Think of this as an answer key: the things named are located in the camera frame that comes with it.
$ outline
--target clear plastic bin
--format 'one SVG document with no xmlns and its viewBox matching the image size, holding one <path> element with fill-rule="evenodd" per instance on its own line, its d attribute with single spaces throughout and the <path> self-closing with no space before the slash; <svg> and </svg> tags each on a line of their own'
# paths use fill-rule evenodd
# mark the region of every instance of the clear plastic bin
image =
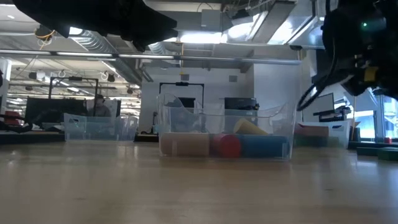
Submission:
<svg viewBox="0 0 398 224">
<path fill-rule="evenodd" d="M 65 140 L 109 140 L 133 141 L 137 130 L 137 118 L 86 117 L 72 114 L 63 115 Z"/>
<path fill-rule="evenodd" d="M 307 143 L 316 143 L 322 141 L 323 144 L 318 146 L 325 147 L 342 147 L 344 149 L 348 148 L 349 142 L 349 128 L 351 127 L 351 119 L 346 121 L 334 121 L 334 122 L 301 122 L 300 124 L 304 126 L 320 126 L 328 127 L 329 132 L 327 137 L 320 136 L 306 136 L 305 139 L 300 140 L 300 144 L 295 140 L 297 146 L 303 146 L 304 141 Z"/>
<path fill-rule="evenodd" d="M 278 158 L 292 156 L 295 103 L 262 111 L 184 108 L 158 98 L 162 156 Z"/>
</svg>

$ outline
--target fluorescent light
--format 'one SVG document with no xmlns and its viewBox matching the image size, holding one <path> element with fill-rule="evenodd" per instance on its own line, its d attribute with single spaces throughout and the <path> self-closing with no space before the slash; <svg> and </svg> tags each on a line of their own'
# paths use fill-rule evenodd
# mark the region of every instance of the fluorescent light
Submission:
<svg viewBox="0 0 398 224">
<path fill-rule="evenodd" d="M 48 98 L 48 95 L 40 95 L 40 94 L 30 94 L 30 93 L 8 93 L 9 96 L 37 96 Z M 72 98 L 85 98 L 85 99 L 94 99 L 94 96 L 82 96 L 82 95 L 51 95 L 51 97 L 72 97 Z"/>
<path fill-rule="evenodd" d="M 44 82 L 45 83 L 50 83 L 50 78 L 49 77 L 44 77 Z"/>
<path fill-rule="evenodd" d="M 83 32 L 82 29 L 76 28 L 76 27 L 70 27 L 69 28 L 69 34 L 70 35 L 79 35 Z"/>
<path fill-rule="evenodd" d="M 112 57 L 112 54 L 57 52 L 59 56 L 87 56 L 87 57 Z"/>
<path fill-rule="evenodd" d="M 188 44 L 219 44 L 222 33 L 192 32 L 183 34 L 180 41 Z"/>
<path fill-rule="evenodd" d="M 12 104 L 15 104 L 15 105 L 19 105 L 19 102 L 14 101 L 14 100 L 12 100 L 12 99 L 8 99 L 7 102 L 12 103 Z"/>
<path fill-rule="evenodd" d="M 110 96 L 109 97 L 110 100 L 136 100 L 138 99 L 137 97 L 133 97 L 133 96 Z"/>
<path fill-rule="evenodd" d="M 114 62 L 116 58 L 87 58 L 87 60 L 102 60 L 107 62 Z"/>
<path fill-rule="evenodd" d="M 79 92 L 79 89 L 75 88 L 75 87 L 69 87 L 68 90 L 74 91 L 74 92 Z"/>
<path fill-rule="evenodd" d="M 121 58 L 141 58 L 141 59 L 162 59 L 162 60 L 173 60 L 173 56 L 168 55 L 137 55 L 137 54 L 120 54 Z"/>
<path fill-rule="evenodd" d="M 67 84 L 67 83 L 65 83 L 65 82 L 63 82 L 63 81 L 60 81 L 60 83 L 61 83 L 62 85 L 65 85 L 65 86 L 69 86 L 69 84 Z"/>
<path fill-rule="evenodd" d="M 177 41 L 177 38 L 176 37 L 172 37 L 172 38 L 169 38 L 169 39 L 167 39 L 167 40 L 163 40 L 164 42 L 176 42 Z"/>
<path fill-rule="evenodd" d="M 26 54 L 26 55 L 51 55 L 50 52 L 38 50 L 0 50 L 3 54 Z"/>
</svg>

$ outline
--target pillar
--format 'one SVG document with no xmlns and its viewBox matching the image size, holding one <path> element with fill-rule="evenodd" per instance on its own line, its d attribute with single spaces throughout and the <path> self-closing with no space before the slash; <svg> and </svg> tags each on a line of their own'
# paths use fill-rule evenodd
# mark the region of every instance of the pillar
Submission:
<svg viewBox="0 0 398 224">
<path fill-rule="evenodd" d="M 8 59 L 0 59 L 0 70 L 2 75 L 2 86 L 0 87 L 1 107 L 0 114 L 4 114 L 7 108 L 7 92 L 11 77 L 12 61 Z"/>
</svg>

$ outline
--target wooden block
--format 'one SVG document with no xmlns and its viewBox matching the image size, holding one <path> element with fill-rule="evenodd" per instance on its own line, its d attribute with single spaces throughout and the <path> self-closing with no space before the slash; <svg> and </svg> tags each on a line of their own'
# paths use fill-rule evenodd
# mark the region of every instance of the wooden block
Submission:
<svg viewBox="0 0 398 224">
<path fill-rule="evenodd" d="M 210 137 L 207 133 L 164 133 L 159 144 L 164 155 L 208 157 Z"/>
</svg>

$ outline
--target ductwork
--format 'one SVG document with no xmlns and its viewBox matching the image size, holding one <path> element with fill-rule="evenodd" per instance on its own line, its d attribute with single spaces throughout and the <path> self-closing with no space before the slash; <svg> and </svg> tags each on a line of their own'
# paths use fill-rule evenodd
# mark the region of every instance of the ductwork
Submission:
<svg viewBox="0 0 398 224">
<path fill-rule="evenodd" d="M 161 54 L 161 55 L 169 55 L 170 52 L 168 50 L 166 50 L 166 48 L 164 47 L 164 44 L 162 42 L 157 42 L 154 44 L 150 44 L 148 45 L 150 51 L 152 51 L 152 53 L 154 54 Z"/>
<path fill-rule="evenodd" d="M 164 47 L 163 42 L 156 42 L 148 45 L 148 48 L 153 54 L 156 55 L 173 55 L 175 52 L 171 52 Z M 156 63 L 155 67 L 180 67 L 180 61 L 178 60 L 163 60 L 165 65 Z"/>
<path fill-rule="evenodd" d="M 82 34 L 71 36 L 72 40 L 93 53 L 117 54 L 118 51 L 101 35 L 96 32 L 85 30 Z M 133 70 L 123 59 L 116 58 L 115 61 L 106 61 L 114 67 L 127 82 L 140 85 L 142 76 L 137 70 Z"/>
</svg>

